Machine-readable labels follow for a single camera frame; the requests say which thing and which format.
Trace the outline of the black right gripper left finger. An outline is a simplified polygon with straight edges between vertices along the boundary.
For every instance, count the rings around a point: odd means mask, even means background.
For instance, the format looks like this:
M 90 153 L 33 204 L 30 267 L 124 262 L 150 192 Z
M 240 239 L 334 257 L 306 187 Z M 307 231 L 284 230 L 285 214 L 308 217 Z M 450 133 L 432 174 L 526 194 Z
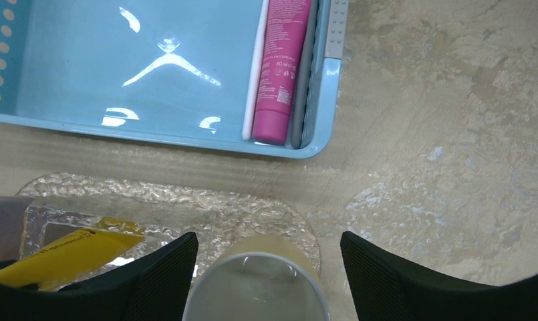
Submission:
M 198 252 L 196 233 L 56 292 L 0 284 L 0 320 L 182 320 Z

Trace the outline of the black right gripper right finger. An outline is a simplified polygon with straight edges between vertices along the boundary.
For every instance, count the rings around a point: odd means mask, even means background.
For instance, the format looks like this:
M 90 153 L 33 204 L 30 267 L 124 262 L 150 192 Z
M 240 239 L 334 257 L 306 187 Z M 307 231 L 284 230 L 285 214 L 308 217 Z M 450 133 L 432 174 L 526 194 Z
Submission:
M 538 320 L 538 274 L 490 286 L 429 269 L 351 231 L 340 247 L 358 320 Z

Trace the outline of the yellow mug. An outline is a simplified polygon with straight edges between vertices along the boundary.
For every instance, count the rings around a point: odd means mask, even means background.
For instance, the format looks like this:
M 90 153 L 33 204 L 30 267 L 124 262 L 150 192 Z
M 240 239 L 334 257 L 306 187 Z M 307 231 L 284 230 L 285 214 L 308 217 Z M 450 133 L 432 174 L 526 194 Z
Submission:
M 196 281 L 184 320 L 330 320 L 319 273 L 277 235 L 230 246 Z

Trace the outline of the textured clear oval tray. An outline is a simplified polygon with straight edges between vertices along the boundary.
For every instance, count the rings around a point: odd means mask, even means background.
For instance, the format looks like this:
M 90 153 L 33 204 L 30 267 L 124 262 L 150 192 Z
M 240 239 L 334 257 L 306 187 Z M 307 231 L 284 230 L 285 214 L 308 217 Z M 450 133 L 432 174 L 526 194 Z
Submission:
M 206 189 L 140 181 L 101 179 L 71 173 L 38 177 L 21 188 L 24 197 L 111 195 L 188 210 L 173 214 L 184 233 L 193 231 L 199 242 L 194 276 L 199 277 L 222 252 L 254 235 L 273 234 L 296 244 L 321 269 L 317 239 L 304 216 L 281 201 Z

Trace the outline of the clear textured square dish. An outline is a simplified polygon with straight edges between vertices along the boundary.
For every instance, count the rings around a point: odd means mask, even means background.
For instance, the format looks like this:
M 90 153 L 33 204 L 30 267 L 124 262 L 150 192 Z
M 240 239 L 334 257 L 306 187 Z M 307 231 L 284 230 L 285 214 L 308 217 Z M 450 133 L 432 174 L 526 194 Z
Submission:
M 24 213 L 19 257 L 23 259 L 85 227 L 123 234 L 139 232 L 145 237 L 98 270 L 79 277 L 85 280 L 131 263 L 178 238 L 184 232 L 183 224 L 172 216 L 176 213 L 188 214 L 189 211 L 111 195 L 38 197 Z

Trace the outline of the white toothbrush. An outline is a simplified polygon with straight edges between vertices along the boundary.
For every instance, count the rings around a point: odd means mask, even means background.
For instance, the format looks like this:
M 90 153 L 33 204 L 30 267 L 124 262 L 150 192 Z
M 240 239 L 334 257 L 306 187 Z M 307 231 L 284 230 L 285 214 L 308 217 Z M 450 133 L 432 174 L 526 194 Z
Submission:
M 262 0 L 261 13 L 255 35 L 255 45 L 253 48 L 253 55 L 251 60 L 251 72 L 249 75 L 245 117 L 241 132 L 243 140 L 250 140 L 252 135 L 255 105 L 257 101 L 257 92 L 259 87 L 259 78 L 261 75 L 261 66 L 263 61 L 268 8 L 269 0 Z

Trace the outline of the light blue perforated basket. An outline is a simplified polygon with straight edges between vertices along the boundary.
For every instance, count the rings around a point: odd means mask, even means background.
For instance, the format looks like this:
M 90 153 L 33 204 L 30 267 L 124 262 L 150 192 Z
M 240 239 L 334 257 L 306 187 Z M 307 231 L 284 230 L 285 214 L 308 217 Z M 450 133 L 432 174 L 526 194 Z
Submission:
M 301 148 L 242 139 L 262 1 L 0 1 L 0 123 L 302 159 L 333 132 L 347 1 L 319 1 Z

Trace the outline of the pink toothpaste tube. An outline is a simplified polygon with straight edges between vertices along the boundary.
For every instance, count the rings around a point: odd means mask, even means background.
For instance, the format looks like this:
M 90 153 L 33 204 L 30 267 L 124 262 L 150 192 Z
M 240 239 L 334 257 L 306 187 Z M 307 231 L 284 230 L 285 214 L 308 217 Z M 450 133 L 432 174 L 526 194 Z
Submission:
M 282 145 L 287 139 L 297 69 L 311 0 L 272 0 L 265 28 L 252 138 Z

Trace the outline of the purple mug black handle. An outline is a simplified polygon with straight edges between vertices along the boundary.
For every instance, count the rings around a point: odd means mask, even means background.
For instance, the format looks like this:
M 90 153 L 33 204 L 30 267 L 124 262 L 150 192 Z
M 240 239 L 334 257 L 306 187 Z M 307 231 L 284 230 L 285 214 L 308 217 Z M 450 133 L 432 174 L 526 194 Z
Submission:
M 32 197 L 0 197 L 0 261 L 19 258 L 24 214 Z

